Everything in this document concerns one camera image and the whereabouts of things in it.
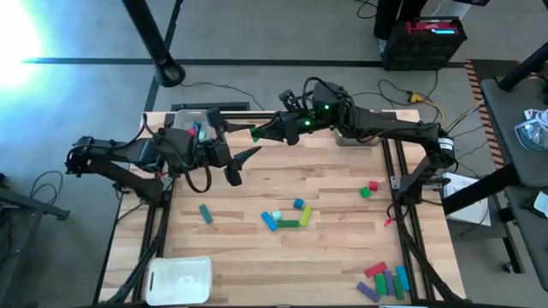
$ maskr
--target wooden table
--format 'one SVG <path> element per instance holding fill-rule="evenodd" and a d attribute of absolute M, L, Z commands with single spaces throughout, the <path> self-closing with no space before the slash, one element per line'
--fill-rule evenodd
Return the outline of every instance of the wooden table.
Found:
<path fill-rule="evenodd" d="M 399 119 L 419 120 L 417 110 L 396 113 Z M 148 114 L 153 130 L 163 126 L 165 115 Z M 164 257 L 212 260 L 209 305 L 372 304 L 355 289 L 358 281 L 375 288 L 364 269 L 380 261 L 391 270 L 402 264 L 396 225 L 384 227 L 391 197 L 381 146 L 338 147 L 329 130 L 302 135 L 293 146 L 269 140 L 254 144 L 248 131 L 227 134 L 227 139 L 233 154 L 254 145 L 263 148 L 244 165 L 239 187 L 231 187 L 221 169 L 211 170 L 213 184 L 207 193 L 197 194 L 184 180 L 176 181 Z M 408 143 L 404 150 L 413 170 L 425 153 L 419 145 Z M 392 153 L 397 162 L 396 151 Z M 138 169 L 135 172 L 143 175 Z M 197 186 L 205 184 L 203 170 L 191 176 Z M 363 199 L 359 189 L 371 180 L 379 181 L 380 188 Z M 313 207 L 308 226 L 272 233 L 260 214 L 280 210 L 285 219 L 299 219 L 301 212 L 292 207 L 295 198 Z M 424 192 L 423 198 L 439 202 L 436 192 Z M 120 215 L 137 203 L 134 196 L 124 197 Z M 211 225 L 200 215 L 201 204 L 213 216 Z M 442 207 L 423 203 L 417 210 L 428 259 L 451 289 L 464 297 Z M 143 208 L 117 225 L 100 299 L 112 296 L 136 265 L 145 219 Z M 418 291 L 424 298 L 418 268 L 415 262 Z M 406 293 L 405 301 L 383 296 L 380 303 L 408 302 Z"/>

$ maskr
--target white plastic container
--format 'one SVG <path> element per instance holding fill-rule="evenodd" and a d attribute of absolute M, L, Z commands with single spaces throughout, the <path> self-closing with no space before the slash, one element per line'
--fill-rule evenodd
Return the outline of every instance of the white plastic container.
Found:
<path fill-rule="evenodd" d="M 203 304 L 212 285 L 211 260 L 198 258 L 155 258 L 146 282 L 148 305 Z"/>

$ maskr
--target bright light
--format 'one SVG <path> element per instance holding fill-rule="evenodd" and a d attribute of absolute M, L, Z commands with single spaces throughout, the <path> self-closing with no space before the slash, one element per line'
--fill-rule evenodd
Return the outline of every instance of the bright light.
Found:
<path fill-rule="evenodd" d="M 0 0 L 0 86 L 17 86 L 36 66 L 22 64 L 39 56 L 39 36 L 21 0 Z"/>

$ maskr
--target red block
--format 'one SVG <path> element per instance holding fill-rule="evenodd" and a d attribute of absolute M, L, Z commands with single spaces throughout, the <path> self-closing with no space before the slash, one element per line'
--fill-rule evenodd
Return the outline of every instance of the red block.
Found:
<path fill-rule="evenodd" d="M 376 192 L 378 190 L 378 182 L 377 181 L 369 181 L 369 190 L 372 192 Z"/>
<path fill-rule="evenodd" d="M 386 263 L 381 262 L 375 266 L 370 267 L 369 269 L 366 269 L 366 276 L 373 277 L 376 274 L 383 273 L 387 269 L 388 269 L 388 266 L 386 266 Z"/>

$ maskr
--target green block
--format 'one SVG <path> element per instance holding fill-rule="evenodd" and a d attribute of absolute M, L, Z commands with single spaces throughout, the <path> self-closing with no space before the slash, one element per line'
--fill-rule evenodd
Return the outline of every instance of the green block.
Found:
<path fill-rule="evenodd" d="M 369 196 L 371 196 L 371 191 L 369 190 L 368 187 L 363 187 L 360 190 L 360 195 L 363 198 L 369 198 Z"/>
<path fill-rule="evenodd" d="M 205 204 L 200 205 L 200 213 L 202 213 L 202 216 L 204 217 L 207 224 L 213 222 L 213 218 L 211 218 L 211 214 L 209 213 L 209 210 L 207 209 L 207 206 Z"/>
<path fill-rule="evenodd" d="M 299 227 L 299 221 L 277 221 L 277 225 L 280 228 L 298 228 Z"/>
<path fill-rule="evenodd" d="M 256 131 L 257 131 L 257 128 L 256 128 L 256 127 L 251 127 L 251 128 L 249 128 L 249 132 L 251 132 L 251 137 L 253 138 L 253 142 L 259 141 L 259 138 L 258 138 L 258 137 L 253 136 L 253 133 L 255 133 Z"/>
<path fill-rule="evenodd" d="M 396 299 L 405 299 L 405 294 L 403 293 L 402 281 L 400 277 L 394 276 L 394 288 L 396 289 Z"/>
<path fill-rule="evenodd" d="M 375 282 L 377 283 L 377 293 L 380 295 L 388 295 L 388 288 L 386 287 L 386 278 L 384 274 L 376 274 Z"/>
<path fill-rule="evenodd" d="M 310 218 L 311 212 L 312 212 L 312 208 L 308 205 L 305 205 L 305 210 L 302 211 L 302 216 L 301 216 L 302 227 L 306 227 L 308 225 L 308 219 Z"/>

